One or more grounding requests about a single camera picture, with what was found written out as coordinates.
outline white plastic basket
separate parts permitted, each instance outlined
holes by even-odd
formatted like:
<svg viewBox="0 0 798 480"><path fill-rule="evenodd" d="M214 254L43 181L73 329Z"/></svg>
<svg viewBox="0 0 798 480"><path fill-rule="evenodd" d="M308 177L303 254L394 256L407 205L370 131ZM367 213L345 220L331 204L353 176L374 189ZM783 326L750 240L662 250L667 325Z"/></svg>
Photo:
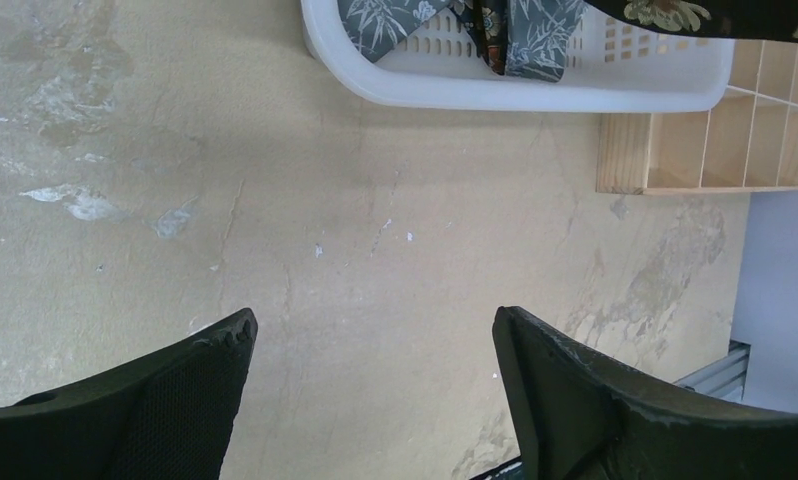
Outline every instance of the white plastic basket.
<svg viewBox="0 0 798 480"><path fill-rule="evenodd" d="M375 64L361 56L336 0L301 0L311 54L356 94L384 105L546 112L693 112L723 95L734 41L659 35L588 7L558 84L500 77L477 58L449 9Z"/></svg>

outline wooden shelf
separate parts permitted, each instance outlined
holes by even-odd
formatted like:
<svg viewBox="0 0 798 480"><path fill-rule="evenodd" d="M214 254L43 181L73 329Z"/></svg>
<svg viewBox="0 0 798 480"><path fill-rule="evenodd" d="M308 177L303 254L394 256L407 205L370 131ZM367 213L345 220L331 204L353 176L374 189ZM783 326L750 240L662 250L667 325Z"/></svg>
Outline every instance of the wooden shelf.
<svg viewBox="0 0 798 480"><path fill-rule="evenodd" d="M603 115L596 191L682 194L798 189L798 45L735 43L711 111Z"/></svg>

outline gray floral fabric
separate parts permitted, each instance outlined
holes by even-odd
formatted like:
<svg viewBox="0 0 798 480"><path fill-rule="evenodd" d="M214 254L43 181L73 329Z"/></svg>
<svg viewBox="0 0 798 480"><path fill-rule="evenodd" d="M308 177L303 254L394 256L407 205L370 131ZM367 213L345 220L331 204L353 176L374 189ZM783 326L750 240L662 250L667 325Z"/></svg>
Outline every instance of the gray floral fabric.
<svg viewBox="0 0 798 480"><path fill-rule="evenodd" d="M567 43L585 10L582 0L508 0L505 75L557 83Z"/></svg>
<svg viewBox="0 0 798 480"><path fill-rule="evenodd" d="M352 43L375 62L451 1L337 0L337 4Z"/></svg>

